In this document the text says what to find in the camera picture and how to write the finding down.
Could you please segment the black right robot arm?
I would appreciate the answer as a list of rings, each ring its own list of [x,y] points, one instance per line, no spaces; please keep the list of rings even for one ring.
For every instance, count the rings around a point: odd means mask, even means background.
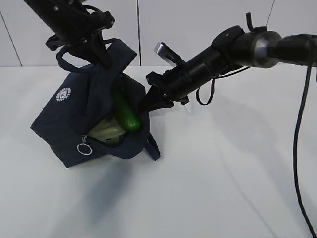
[[[278,63],[317,65],[317,37],[298,34],[281,37],[277,32],[257,27],[251,32],[236,25],[221,32],[212,44],[188,61],[159,42],[154,51],[173,68],[164,74],[146,76],[149,91],[138,104],[142,112],[186,104],[188,95],[211,80],[243,67],[272,68]]]

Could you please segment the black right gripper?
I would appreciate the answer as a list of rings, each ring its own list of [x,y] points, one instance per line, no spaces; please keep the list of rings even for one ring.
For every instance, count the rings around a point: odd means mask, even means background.
[[[152,71],[146,76],[146,80],[150,89],[139,102],[138,110],[154,111],[172,108],[175,102],[182,105],[189,103],[186,89],[190,83],[188,63],[167,70],[164,74]]]

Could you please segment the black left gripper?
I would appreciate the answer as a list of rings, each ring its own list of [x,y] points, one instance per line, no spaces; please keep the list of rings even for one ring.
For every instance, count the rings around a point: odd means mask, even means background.
[[[109,11],[94,10],[91,13],[77,11],[53,11],[45,16],[45,23],[53,30],[54,35],[46,41],[46,46],[55,51],[58,47],[73,44],[93,33],[103,29],[110,29],[115,19]],[[104,40],[101,34],[93,39],[93,50],[89,46],[71,46],[69,53],[91,64],[101,64],[104,68],[112,67],[112,59],[109,56],[106,45],[111,44],[112,39]]]

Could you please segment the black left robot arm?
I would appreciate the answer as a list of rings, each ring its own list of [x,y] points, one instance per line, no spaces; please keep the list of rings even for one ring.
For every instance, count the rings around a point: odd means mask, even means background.
[[[86,5],[82,0],[26,0],[25,3],[54,32],[46,41],[51,51],[63,47],[70,55],[91,64],[112,67],[102,34],[115,23],[110,11]]]

